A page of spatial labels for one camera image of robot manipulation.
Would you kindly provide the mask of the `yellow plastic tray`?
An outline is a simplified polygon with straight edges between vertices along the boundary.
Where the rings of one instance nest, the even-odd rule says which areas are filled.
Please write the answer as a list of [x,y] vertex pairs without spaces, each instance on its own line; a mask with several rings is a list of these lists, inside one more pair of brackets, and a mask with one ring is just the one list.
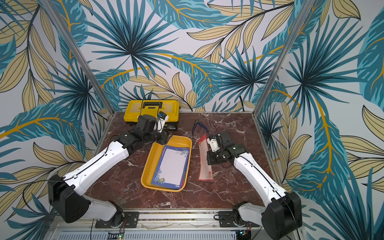
[[190,149],[190,159],[189,159],[189,163],[187,166],[187,174],[185,176],[184,185],[182,186],[182,188],[180,190],[170,190],[170,189],[163,189],[163,188],[151,186],[151,180],[154,176],[154,172],[156,170],[157,164],[158,164],[160,157],[162,155],[163,148],[165,147],[165,145],[160,145],[158,143],[154,143],[151,147],[151,150],[150,150],[150,153],[148,155],[147,162],[146,162],[146,165],[144,167],[143,174],[141,177],[141,183],[144,187],[146,187],[148,189],[165,191],[165,192],[180,192],[184,189],[184,187],[186,186],[186,182],[187,182],[188,171],[189,171],[190,160],[191,160],[192,140],[188,137],[172,136],[166,145],[172,146],[172,147],[179,147],[179,148],[188,147]]

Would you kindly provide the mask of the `red bordered stationery paper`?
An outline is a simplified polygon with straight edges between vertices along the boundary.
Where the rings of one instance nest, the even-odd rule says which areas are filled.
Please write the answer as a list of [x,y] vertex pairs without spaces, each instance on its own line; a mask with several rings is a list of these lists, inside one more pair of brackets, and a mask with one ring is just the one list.
[[198,180],[203,182],[214,181],[212,167],[208,165],[208,161],[207,161],[207,152],[209,148],[208,148],[206,134],[204,134],[199,139],[198,146],[199,146],[199,153],[200,153],[200,174],[199,174]]

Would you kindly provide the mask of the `blue floral stationery paper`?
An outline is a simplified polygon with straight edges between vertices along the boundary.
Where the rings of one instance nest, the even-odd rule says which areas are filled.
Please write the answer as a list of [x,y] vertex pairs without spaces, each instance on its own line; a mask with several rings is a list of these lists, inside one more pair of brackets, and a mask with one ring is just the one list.
[[189,159],[190,149],[188,147],[165,145],[151,180],[151,186],[180,190],[184,185]]

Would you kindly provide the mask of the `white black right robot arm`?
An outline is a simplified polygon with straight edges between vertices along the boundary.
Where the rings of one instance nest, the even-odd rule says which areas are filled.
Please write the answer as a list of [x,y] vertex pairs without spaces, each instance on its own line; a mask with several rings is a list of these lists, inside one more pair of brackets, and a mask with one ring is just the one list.
[[235,144],[228,133],[222,132],[207,138],[208,165],[229,162],[239,170],[261,197],[264,206],[242,202],[233,206],[229,215],[232,224],[243,227],[258,225],[269,237],[279,240],[292,232],[299,232],[303,225],[302,203],[294,192],[287,192],[277,184],[257,163],[242,144]]

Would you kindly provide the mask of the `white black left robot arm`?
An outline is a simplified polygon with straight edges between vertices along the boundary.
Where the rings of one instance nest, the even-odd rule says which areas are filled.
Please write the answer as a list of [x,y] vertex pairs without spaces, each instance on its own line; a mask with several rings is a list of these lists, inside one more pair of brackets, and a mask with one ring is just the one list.
[[86,196],[90,186],[119,162],[127,159],[144,146],[165,145],[171,133],[164,130],[168,115],[157,117],[140,115],[135,126],[121,132],[109,145],[91,160],[72,172],[48,181],[49,203],[66,223],[79,219],[98,219],[117,228],[124,222],[123,210],[112,201],[100,201]]

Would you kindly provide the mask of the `yellow black toolbox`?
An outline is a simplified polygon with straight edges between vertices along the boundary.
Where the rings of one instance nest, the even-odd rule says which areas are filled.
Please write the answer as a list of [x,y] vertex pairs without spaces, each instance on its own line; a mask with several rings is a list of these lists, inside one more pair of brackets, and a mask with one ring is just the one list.
[[150,115],[157,117],[159,112],[169,116],[164,129],[177,131],[179,124],[180,104],[175,100],[134,100],[130,101],[124,114],[124,121],[133,125],[138,122],[139,115]]

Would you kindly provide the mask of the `blue handled pliers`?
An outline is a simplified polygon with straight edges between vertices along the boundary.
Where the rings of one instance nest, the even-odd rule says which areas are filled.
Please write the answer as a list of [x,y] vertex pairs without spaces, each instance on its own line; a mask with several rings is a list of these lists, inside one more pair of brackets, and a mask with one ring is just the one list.
[[208,128],[207,128],[202,122],[200,122],[200,121],[195,121],[194,126],[193,126],[193,129],[192,129],[192,135],[194,135],[194,134],[196,133],[196,130],[197,130],[198,127],[203,128],[203,129],[205,130],[206,134],[209,133]]

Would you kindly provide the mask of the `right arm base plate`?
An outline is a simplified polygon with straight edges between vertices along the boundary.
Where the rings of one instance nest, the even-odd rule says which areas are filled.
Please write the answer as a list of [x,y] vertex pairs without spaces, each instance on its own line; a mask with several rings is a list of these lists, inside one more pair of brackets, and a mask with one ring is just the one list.
[[233,211],[219,211],[214,215],[214,219],[219,221],[221,228],[246,228],[259,227],[259,225],[251,222],[244,222],[238,214]]

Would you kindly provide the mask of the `aluminium front rail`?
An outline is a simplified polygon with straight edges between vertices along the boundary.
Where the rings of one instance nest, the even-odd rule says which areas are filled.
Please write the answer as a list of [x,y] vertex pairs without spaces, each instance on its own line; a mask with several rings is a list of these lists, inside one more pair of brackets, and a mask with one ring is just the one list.
[[87,236],[94,232],[118,231],[187,231],[187,230],[244,230],[246,228],[221,228],[219,221],[214,219],[219,211],[232,211],[231,209],[128,209],[126,212],[139,212],[138,224],[135,229],[96,229],[96,220],[80,219],[68,224],[56,217],[48,229],[46,238],[58,238],[64,231],[84,232]]

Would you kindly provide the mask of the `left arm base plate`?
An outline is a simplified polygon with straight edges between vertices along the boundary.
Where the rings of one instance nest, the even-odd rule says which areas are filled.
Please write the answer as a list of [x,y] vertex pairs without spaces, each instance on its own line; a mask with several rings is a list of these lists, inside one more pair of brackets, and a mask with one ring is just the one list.
[[138,224],[139,212],[117,212],[109,221],[97,220],[96,229],[135,229]]

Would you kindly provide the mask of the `aluminium right corner post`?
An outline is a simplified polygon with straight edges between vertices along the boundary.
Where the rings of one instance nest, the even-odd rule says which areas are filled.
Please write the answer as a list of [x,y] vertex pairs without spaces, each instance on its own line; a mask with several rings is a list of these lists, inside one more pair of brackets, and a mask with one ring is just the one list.
[[304,1],[303,2],[302,8],[300,9],[300,12],[298,13],[297,18],[294,21],[292,31],[290,32],[290,34],[288,34],[286,42],[285,42],[285,44],[284,44],[284,46],[283,46],[283,48],[282,48],[282,50],[281,50],[281,52],[277,58],[277,61],[275,62],[275,65],[271,71],[271,74],[270,74],[270,76],[269,76],[269,78],[268,78],[268,80],[264,86],[263,92],[258,99],[258,104],[256,105],[255,110],[253,112],[253,117],[255,119],[257,119],[258,115],[262,111],[264,102],[266,101],[268,94],[269,94],[269,91],[271,90],[271,88],[274,84],[274,80],[277,77],[278,72],[281,69],[281,66],[282,66],[286,56],[289,54],[289,51],[291,50],[291,47],[293,46],[293,44],[294,44],[294,42],[295,42],[295,40],[296,40],[300,30],[301,30],[301,27],[304,24],[314,2],[315,1]]

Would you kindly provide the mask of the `aluminium corner post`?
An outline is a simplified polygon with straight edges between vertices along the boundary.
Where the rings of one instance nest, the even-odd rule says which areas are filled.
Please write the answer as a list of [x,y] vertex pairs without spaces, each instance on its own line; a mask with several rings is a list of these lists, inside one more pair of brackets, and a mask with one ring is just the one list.
[[304,24],[314,2],[315,1],[304,1],[303,2],[302,8],[300,9],[300,12],[298,13],[297,18],[294,21],[292,31],[290,32],[290,34],[288,34],[286,42],[285,42],[285,44],[284,44],[284,46],[283,46],[283,48],[282,48],[282,50],[281,50],[281,52],[277,58],[277,61],[275,62],[275,65],[271,71],[271,74],[270,74],[270,76],[269,76],[269,78],[268,78],[268,80],[264,86],[263,92],[258,99],[258,104],[256,105],[255,110],[253,112],[253,117],[255,119],[257,119],[258,115],[262,111],[264,102],[266,101],[268,94],[269,94],[269,91],[271,90],[271,88],[274,84],[274,80],[277,77],[278,72],[281,69],[281,66],[282,66],[286,56],[289,54],[289,51],[291,50],[291,47],[293,46],[293,44],[294,44],[294,42],[295,42],[295,40],[296,40],[300,30],[301,30],[301,27]]
[[78,47],[78,44],[76,43],[73,35],[71,34],[70,30],[68,30],[68,27],[65,25],[64,19],[60,16],[60,13],[58,9],[55,7],[53,1],[49,0],[42,0],[40,1],[43,8],[47,11],[48,16],[51,18],[54,25],[57,27],[58,32],[63,37],[63,39],[66,41],[69,50],[72,51],[75,59],[77,60],[78,64],[84,71],[86,77],[91,82],[92,86],[95,89],[95,92],[99,95],[104,107],[107,109],[110,115],[114,115],[115,111],[113,107],[111,106],[109,100],[103,93],[103,90],[101,86],[99,85],[92,69],[90,68],[89,64],[87,63],[84,55],[82,54],[80,48]]

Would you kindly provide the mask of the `aluminium left corner post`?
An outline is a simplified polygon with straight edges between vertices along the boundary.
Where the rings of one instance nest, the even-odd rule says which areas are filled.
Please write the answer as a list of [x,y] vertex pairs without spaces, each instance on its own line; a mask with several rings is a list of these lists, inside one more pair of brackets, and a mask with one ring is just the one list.
[[43,8],[47,11],[48,16],[51,18],[54,25],[57,27],[58,32],[63,37],[63,39],[66,41],[69,50],[72,51],[75,59],[77,60],[78,64],[84,71],[86,77],[91,82],[92,86],[95,89],[95,92],[99,95],[104,107],[107,109],[110,115],[114,115],[115,111],[113,107],[111,106],[109,100],[103,93],[103,90],[101,86],[99,85],[92,69],[90,68],[89,64],[87,63],[84,55],[82,54],[80,48],[78,47],[78,44],[76,43],[73,35],[71,34],[70,30],[68,30],[68,27],[65,25],[64,19],[60,16],[60,13],[58,9],[55,7],[53,1],[49,0],[42,0],[40,1]]

